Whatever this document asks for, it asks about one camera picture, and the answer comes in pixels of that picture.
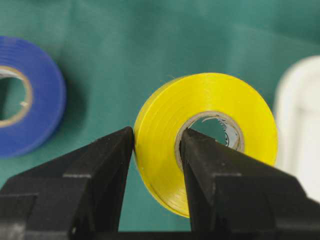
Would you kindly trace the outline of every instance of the electrical tape roll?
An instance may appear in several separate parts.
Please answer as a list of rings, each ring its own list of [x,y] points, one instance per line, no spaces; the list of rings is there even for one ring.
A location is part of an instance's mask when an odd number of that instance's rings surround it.
[[[227,146],[268,165],[277,155],[277,128],[259,93],[221,73],[174,79],[154,92],[134,125],[135,161],[152,196],[175,214],[189,217],[179,144],[183,131],[201,118],[224,126]]]
[[[0,81],[18,78],[25,88],[22,109],[0,120],[0,157],[24,154],[56,129],[66,105],[66,86],[53,60],[38,46],[0,36]]]

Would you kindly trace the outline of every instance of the black plastic tool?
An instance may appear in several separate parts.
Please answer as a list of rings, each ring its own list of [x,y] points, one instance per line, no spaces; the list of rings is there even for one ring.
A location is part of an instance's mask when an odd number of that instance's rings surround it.
[[[296,178],[192,129],[180,144],[192,232],[117,232],[133,145],[126,127],[11,177],[0,240],[320,239],[320,205]]]

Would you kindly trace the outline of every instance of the tape hole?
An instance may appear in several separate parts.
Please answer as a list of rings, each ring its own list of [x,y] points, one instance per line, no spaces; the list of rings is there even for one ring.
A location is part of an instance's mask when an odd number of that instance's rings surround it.
[[[202,117],[195,121],[191,128],[205,134],[211,138],[214,138],[221,144],[226,144],[226,132],[223,125],[219,122],[217,118],[207,118]]]
[[[183,169],[182,169],[182,162],[180,158],[180,141],[182,138],[182,134],[185,129],[191,128],[193,123],[197,122],[199,119],[204,119],[207,121],[209,119],[218,119],[218,121],[221,123],[225,131],[225,137],[226,137],[225,145],[241,153],[244,152],[245,150],[244,135],[242,133],[242,130],[238,126],[238,124],[233,120],[233,118],[219,111],[203,111],[189,118],[182,125],[182,127],[180,128],[175,138],[175,144],[174,144],[175,160],[176,160],[177,166],[180,168],[182,172],[183,172]]]
[[[26,103],[26,89],[21,79],[5,77],[0,79],[0,121],[18,115]]]

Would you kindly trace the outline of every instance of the green cloth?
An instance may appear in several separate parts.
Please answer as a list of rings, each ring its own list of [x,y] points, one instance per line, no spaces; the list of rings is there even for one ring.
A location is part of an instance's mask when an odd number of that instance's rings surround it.
[[[0,159],[0,185],[133,127],[147,98],[173,78],[230,74],[252,85],[272,107],[284,71],[320,52],[317,0],[10,0],[1,1],[0,10],[0,35],[44,49],[60,67],[68,91],[56,133],[29,154]],[[151,197],[132,158],[120,231],[189,229],[188,219]]]

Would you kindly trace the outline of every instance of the blue electrical tape roll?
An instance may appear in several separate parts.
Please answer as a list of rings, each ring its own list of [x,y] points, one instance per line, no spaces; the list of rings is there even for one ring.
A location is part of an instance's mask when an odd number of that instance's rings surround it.
[[[0,36],[0,81],[21,79],[22,110],[0,120],[0,157],[22,155],[42,144],[57,128],[66,106],[66,85],[53,60],[23,39]]]

